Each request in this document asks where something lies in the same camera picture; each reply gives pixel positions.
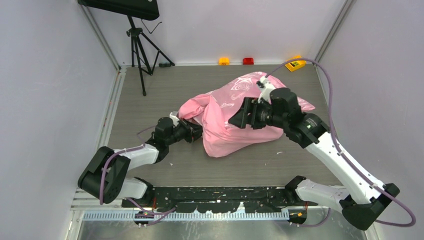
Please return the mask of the pink floral pillowcase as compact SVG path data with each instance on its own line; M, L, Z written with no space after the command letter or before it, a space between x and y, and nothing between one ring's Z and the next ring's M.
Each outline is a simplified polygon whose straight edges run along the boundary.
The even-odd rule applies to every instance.
M202 126L202 142L208 156L224 157L252 144L277 140L283 135L281 128L273 126L241 129L228 122L240 109L245 97L259 97L261 91L256 82L266 75L261 71L247 73L181 105L178 117Z

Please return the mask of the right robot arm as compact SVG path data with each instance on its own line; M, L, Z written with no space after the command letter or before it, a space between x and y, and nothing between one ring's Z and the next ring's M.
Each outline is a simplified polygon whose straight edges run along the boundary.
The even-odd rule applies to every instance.
M399 193L393 183L383 183L357 161L346 161L349 153L332 139L327 124L316 114L302 111L297 95L277 88L265 98L245 97L229 123L244 129L276 127L301 148L318 158L342 183L342 188L318 184L304 176L294 177L285 198L291 205L302 201L328 207L343 215L355 228L367 230Z

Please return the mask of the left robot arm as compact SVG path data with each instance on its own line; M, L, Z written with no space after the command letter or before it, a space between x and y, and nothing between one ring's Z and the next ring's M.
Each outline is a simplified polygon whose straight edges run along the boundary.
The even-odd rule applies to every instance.
M193 143L202 134L203 128L197 123L178 117L162 117L150 138L140 146L100 147L80 175L77 186L98 199L100 204L125 198L148 207L155 197L153 185L139 177L128 178L127 172L161 162L169 153L170 145L180 141Z

